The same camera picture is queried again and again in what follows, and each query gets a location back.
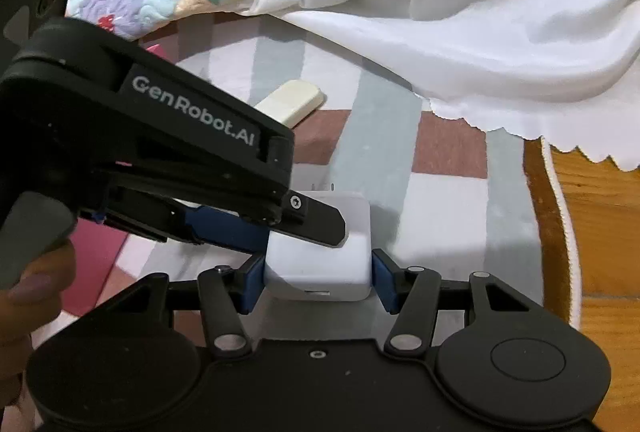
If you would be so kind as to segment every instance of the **white square box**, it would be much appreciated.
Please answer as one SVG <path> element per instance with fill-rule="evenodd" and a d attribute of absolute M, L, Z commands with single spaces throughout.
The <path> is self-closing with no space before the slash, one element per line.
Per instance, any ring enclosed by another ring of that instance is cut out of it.
<path fill-rule="evenodd" d="M 354 302 L 371 289 L 369 202 L 359 193 L 301 192 L 340 210 L 347 238 L 338 248 L 271 232 L 264 284 L 274 297 L 289 300 Z"/>

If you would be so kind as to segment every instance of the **white sheet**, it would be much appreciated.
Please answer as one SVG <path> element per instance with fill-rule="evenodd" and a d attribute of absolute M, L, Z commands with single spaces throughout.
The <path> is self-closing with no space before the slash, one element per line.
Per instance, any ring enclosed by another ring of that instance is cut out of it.
<path fill-rule="evenodd" d="M 640 0 L 251 0 L 380 65 L 441 117 L 640 164 Z"/>

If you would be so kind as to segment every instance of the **finger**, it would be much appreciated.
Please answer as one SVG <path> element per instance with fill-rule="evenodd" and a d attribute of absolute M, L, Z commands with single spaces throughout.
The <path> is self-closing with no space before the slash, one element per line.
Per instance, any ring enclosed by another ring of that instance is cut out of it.
<path fill-rule="evenodd" d="M 16 305 L 40 302 L 68 288 L 75 276 L 75 253 L 67 241 L 31 262 L 20 282 L 8 291 L 7 298 Z"/>
<path fill-rule="evenodd" d="M 17 401 L 22 384 L 17 376 L 0 382 L 0 409 Z"/>
<path fill-rule="evenodd" d="M 20 374 L 27 365 L 31 350 L 28 336 L 0 346 L 0 380 Z"/>
<path fill-rule="evenodd" d="M 0 296 L 0 343 L 8 343 L 33 333 L 54 320 L 62 310 L 60 295 L 30 305 L 15 305 Z"/>

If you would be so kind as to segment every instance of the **plaid fabric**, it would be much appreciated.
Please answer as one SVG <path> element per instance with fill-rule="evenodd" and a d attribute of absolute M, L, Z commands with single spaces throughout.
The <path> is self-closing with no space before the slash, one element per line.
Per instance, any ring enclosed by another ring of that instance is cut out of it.
<path fill-rule="evenodd" d="M 273 17 L 188 17 L 144 42 L 157 43 L 179 66 L 250 104 L 289 79 L 318 85 L 327 100 L 295 129 L 293 189 L 360 192 L 371 203 L 372 245 L 400 264 L 460 280 L 489 271 L 542 302 L 541 246 L 521 139 L 437 118 L 411 84 Z M 150 272 L 193 279 L 245 258 L 132 237 L 99 301 Z M 250 333 L 273 338 L 380 337 L 392 322 L 374 295 L 361 303 L 301 305 L 265 293 L 244 319 Z M 461 327 L 462 313 L 441 315 L 436 339 Z"/>

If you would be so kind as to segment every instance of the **pink fingernail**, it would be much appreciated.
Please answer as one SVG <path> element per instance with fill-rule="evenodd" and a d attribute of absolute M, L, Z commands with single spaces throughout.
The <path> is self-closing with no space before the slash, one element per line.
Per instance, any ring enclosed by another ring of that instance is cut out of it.
<path fill-rule="evenodd" d="M 9 290 L 7 298 L 17 304 L 40 302 L 53 295 L 53 277 L 46 273 L 34 273 L 23 278 Z"/>

